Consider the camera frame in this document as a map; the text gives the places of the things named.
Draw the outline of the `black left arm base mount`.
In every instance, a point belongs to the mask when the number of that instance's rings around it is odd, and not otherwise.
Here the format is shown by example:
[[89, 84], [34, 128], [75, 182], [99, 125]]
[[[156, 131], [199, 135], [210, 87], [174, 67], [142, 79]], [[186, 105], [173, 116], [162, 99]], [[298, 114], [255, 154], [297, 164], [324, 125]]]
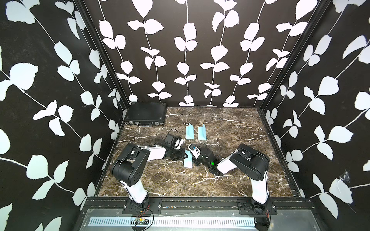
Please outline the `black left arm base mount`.
[[162, 200], [156, 198], [146, 198], [142, 203], [136, 203], [132, 199], [127, 199], [122, 210], [123, 214], [139, 215], [145, 212], [145, 214], [157, 215], [161, 213]]

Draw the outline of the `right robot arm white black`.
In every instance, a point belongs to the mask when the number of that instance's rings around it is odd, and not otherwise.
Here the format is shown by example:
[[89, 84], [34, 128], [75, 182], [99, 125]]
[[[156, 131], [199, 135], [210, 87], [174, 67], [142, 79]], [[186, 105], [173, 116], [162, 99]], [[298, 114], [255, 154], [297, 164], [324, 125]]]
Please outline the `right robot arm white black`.
[[270, 159], [246, 144], [240, 144], [229, 156], [219, 160], [207, 145], [190, 144], [188, 150], [195, 165], [204, 165], [215, 176], [225, 175], [237, 168], [250, 180], [254, 203], [265, 205], [269, 198], [267, 173]]

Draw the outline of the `light blue square paper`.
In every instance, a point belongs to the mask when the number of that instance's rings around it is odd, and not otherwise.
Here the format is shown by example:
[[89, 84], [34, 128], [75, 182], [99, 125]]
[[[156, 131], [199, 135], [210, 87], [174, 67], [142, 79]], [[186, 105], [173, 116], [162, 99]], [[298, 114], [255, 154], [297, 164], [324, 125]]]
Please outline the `light blue square paper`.
[[206, 137], [206, 127], [204, 124], [202, 124], [201, 126], [198, 126], [198, 140], [207, 140], [207, 137]]

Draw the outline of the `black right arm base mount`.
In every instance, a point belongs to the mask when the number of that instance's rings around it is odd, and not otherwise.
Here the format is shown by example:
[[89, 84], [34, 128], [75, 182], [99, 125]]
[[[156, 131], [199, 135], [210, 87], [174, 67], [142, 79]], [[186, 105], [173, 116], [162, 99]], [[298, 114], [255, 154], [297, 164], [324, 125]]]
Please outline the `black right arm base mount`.
[[237, 206], [240, 215], [249, 215], [251, 217], [269, 217], [276, 215], [277, 210], [270, 198], [264, 204], [258, 203], [252, 198], [237, 200]]

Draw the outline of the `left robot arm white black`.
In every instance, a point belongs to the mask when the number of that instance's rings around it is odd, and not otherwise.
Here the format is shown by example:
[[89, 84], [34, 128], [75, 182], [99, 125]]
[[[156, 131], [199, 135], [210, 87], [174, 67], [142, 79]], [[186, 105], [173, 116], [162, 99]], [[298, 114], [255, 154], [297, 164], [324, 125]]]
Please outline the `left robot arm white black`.
[[128, 143], [116, 159], [111, 169], [112, 175], [124, 185], [129, 198], [136, 204], [146, 203], [148, 193], [144, 189], [141, 177], [148, 161], [183, 160], [188, 157], [182, 144], [185, 142], [179, 136], [167, 134], [165, 139], [155, 145], [136, 145]]

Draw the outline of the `pale blue square paper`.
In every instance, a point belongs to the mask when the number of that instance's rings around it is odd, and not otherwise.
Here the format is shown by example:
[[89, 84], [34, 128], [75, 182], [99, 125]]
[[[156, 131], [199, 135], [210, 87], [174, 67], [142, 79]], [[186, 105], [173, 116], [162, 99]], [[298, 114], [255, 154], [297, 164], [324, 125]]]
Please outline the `pale blue square paper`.
[[194, 138], [194, 126], [188, 123], [186, 125], [186, 140], [193, 140]]

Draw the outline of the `white square paper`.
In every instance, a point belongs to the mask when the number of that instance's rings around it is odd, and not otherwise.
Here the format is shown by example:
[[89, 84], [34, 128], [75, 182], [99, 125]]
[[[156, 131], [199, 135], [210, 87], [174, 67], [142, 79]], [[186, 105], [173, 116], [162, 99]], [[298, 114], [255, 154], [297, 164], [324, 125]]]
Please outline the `white square paper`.
[[184, 167], [192, 168], [193, 166], [192, 153], [189, 150], [185, 150], [185, 154], [187, 155], [187, 157], [184, 159]]

